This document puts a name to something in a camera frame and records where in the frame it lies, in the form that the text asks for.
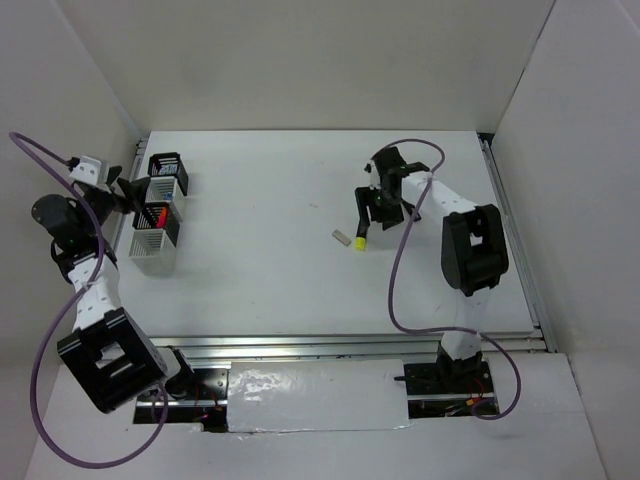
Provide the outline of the near white mesh container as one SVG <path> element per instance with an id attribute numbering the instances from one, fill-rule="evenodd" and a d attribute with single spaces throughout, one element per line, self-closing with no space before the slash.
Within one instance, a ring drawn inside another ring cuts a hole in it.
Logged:
<path id="1" fill-rule="evenodd" d="M 128 257 L 147 276 L 168 276 L 175 268 L 176 247 L 163 229 L 135 230 Z"/>

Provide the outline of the white eraser block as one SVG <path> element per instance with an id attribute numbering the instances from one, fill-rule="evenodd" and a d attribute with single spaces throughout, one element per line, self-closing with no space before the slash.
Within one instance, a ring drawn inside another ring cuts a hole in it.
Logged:
<path id="1" fill-rule="evenodd" d="M 332 232 L 332 237 L 339 241 L 343 246 L 349 246 L 352 243 L 351 239 L 338 229 Z"/>

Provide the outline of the white mesh container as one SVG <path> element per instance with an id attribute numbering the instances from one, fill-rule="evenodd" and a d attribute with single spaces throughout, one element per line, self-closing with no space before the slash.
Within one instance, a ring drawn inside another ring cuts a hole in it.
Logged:
<path id="1" fill-rule="evenodd" d="M 147 276 L 168 276 L 175 268 L 176 247 L 163 229 L 135 230 L 128 257 Z"/>
<path id="2" fill-rule="evenodd" d="M 145 202 L 168 202 L 178 213 L 181 213 L 185 206 L 185 195 L 176 177 L 151 177 Z"/>

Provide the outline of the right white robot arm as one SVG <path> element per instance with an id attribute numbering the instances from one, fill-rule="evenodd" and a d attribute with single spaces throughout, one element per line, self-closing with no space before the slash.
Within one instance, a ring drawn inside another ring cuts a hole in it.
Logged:
<path id="1" fill-rule="evenodd" d="M 366 248 L 371 223 L 388 230 L 409 216 L 405 231 L 427 217 L 441 228 L 440 266 L 459 302 L 452 327 L 443 329 L 436 379 L 448 392 L 460 391 L 481 367 L 479 327 L 489 293 L 509 267 L 499 209 L 479 205 L 434 178 L 436 167 L 408 163 L 392 143 L 369 160 L 370 183 L 354 194 L 359 215 L 355 248 Z"/>

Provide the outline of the yellow cap black highlighter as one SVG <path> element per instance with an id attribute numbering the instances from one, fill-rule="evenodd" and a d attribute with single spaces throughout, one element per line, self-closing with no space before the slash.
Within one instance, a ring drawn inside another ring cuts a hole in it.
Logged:
<path id="1" fill-rule="evenodd" d="M 359 229 L 356 234 L 354 247 L 357 251 L 365 251 L 367 245 L 367 229 Z"/>

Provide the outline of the black mesh container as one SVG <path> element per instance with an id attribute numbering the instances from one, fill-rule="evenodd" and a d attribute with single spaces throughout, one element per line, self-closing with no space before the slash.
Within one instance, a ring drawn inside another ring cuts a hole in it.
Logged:
<path id="1" fill-rule="evenodd" d="M 147 166 L 147 174 L 149 177 L 174 177 L 182 194 L 188 194 L 189 174 L 178 152 L 163 152 L 151 155 Z"/>
<path id="2" fill-rule="evenodd" d="M 163 230 L 174 246 L 178 245 L 181 218 L 168 201 L 146 203 L 136 212 L 132 221 L 135 230 Z"/>

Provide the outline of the far black mesh container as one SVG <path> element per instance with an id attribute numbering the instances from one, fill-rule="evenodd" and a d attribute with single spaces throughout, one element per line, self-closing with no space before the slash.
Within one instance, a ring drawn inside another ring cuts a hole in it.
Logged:
<path id="1" fill-rule="evenodd" d="M 178 152 L 163 152 L 151 155 L 147 166 L 147 174 L 149 177 L 174 177 L 182 194 L 188 194 L 189 174 Z"/>

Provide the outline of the pink cap black highlighter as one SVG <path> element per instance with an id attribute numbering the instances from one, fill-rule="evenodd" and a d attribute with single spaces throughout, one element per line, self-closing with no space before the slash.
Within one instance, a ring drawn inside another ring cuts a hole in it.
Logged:
<path id="1" fill-rule="evenodd" d="M 157 228 L 164 228 L 166 226 L 168 215 L 169 215 L 169 208 L 163 207 L 158 216 L 158 220 L 156 223 Z"/>

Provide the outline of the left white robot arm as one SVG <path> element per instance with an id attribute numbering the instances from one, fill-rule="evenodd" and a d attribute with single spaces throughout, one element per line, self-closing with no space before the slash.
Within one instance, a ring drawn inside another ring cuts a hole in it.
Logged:
<path id="1" fill-rule="evenodd" d="M 33 219 L 52 238 L 50 255 L 62 277 L 80 294 L 71 334 L 57 352 L 94 405 L 110 413 L 161 383 L 175 399 L 196 390 L 197 374 L 175 347 L 157 347 L 122 305 L 116 255 L 98 234 L 114 213 L 133 214 L 145 232 L 173 241 L 179 227 L 166 203 L 145 202 L 151 182 L 121 178 L 121 170 L 89 157 L 69 167 L 81 198 L 49 194 L 38 199 Z"/>

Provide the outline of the near black mesh container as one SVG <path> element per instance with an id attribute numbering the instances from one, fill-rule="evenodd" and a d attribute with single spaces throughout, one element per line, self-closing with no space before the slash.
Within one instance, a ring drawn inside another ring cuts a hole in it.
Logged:
<path id="1" fill-rule="evenodd" d="M 163 230 L 174 246 L 178 245 L 181 218 L 168 201 L 146 203 L 136 212 L 132 221 L 135 230 Z"/>

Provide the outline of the far white mesh container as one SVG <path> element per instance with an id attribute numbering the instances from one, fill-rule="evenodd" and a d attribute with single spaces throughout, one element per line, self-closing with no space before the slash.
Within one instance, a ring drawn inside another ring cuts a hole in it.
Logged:
<path id="1" fill-rule="evenodd" d="M 178 213 L 181 213 L 185 206 L 185 195 L 176 177 L 151 177 L 145 202 L 168 202 Z"/>

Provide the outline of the white foil cover plate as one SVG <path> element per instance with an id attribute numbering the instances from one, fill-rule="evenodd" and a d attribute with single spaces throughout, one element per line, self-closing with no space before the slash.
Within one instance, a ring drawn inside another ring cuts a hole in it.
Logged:
<path id="1" fill-rule="evenodd" d="M 399 360 L 235 362 L 227 424 L 234 433 L 385 431 L 410 425 Z"/>

